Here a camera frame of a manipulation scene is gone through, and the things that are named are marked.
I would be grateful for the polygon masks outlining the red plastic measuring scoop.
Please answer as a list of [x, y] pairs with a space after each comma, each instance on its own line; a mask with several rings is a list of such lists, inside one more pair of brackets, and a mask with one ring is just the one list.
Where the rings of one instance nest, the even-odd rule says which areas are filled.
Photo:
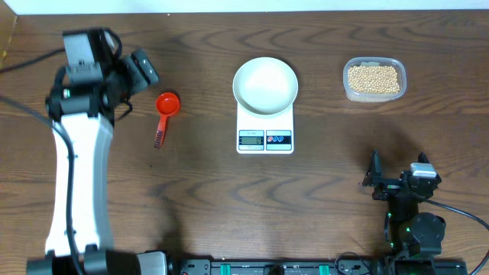
[[174, 116], [180, 110], [180, 99], [173, 92], [164, 92], [157, 97], [155, 105], [160, 114], [160, 120], [157, 126], [154, 147], [160, 148], [167, 131], [168, 118]]

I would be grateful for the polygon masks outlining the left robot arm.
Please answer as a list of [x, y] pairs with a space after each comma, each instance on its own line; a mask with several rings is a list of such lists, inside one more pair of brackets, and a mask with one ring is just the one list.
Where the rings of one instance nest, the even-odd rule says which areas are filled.
[[45, 104], [57, 150], [55, 203], [45, 256], [28, 274], [167, 274], [162, 251], [114, 249], [107, 209], [108, 155], [115, 109], [158, 82], [143, 50], [125, 56], [107, 27], [64, 31], [68, 63]]

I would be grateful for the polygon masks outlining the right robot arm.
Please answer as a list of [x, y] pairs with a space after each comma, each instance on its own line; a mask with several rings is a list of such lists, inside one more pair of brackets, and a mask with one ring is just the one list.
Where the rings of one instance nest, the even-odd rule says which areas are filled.
[[442, 253], [446, 223], [440, 216], [421, 212], [419, 204], [431, 198], [441, 182], [424, 153], [394, 179], [384, 176], [379, 154], [372, 152], [362, 185], [374, 189], [372, 199], [388, 204], [384, 235], [391, 246], [388, 255], [372, 262], [372, 274], [436, 273], [434, 257]]

